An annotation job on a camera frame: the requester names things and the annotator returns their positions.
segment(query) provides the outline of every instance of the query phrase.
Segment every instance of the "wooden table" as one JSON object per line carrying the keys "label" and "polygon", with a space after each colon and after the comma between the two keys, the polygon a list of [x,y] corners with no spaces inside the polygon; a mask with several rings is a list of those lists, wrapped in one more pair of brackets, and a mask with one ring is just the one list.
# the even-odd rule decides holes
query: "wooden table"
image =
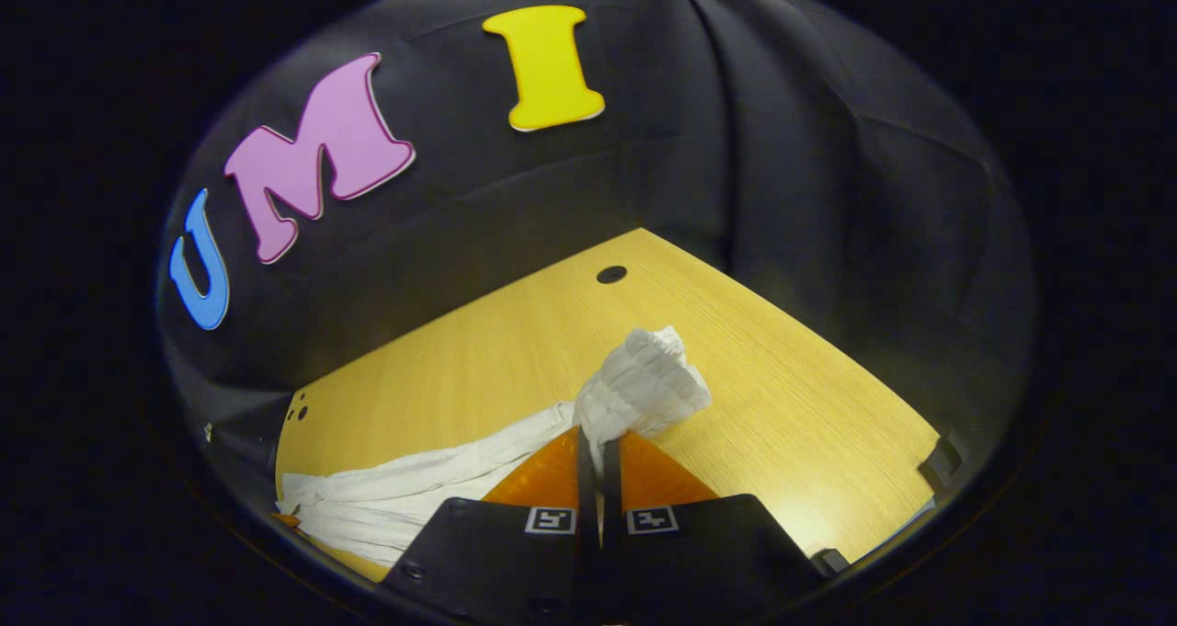
{"label": "wooden table", "polygon": [[[629,274],[600,284],[597,274]],[[572,400],[636,327],[673,325],[714,400],[653,440],[720,495],[752,493],[806,554],[853,562],[932,497],[937,434],[780,308],[638,229],[413,329],[294,394],[286,472],[326,475],[484,438]],[[387,567],[320,545],[372,580]]]}

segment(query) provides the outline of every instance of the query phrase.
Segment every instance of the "letter m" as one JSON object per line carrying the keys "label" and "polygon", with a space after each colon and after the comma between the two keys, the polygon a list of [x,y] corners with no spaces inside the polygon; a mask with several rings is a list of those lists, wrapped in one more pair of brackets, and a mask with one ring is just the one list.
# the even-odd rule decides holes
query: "letter m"
{"label": "letter m", "polygon": [[298,239],[298,224],[278,215],[271,195],[306,219],[322,217],[324,152],[335,171],[331,194],[341,201],[379,187],[412,164],[412,145],[392,136],[372,95],[372,69],[379,61],[379,53],[367,53],[315,85],[297,140],[262,126],[225,164],[258,234],[261,262],[277,261]]}

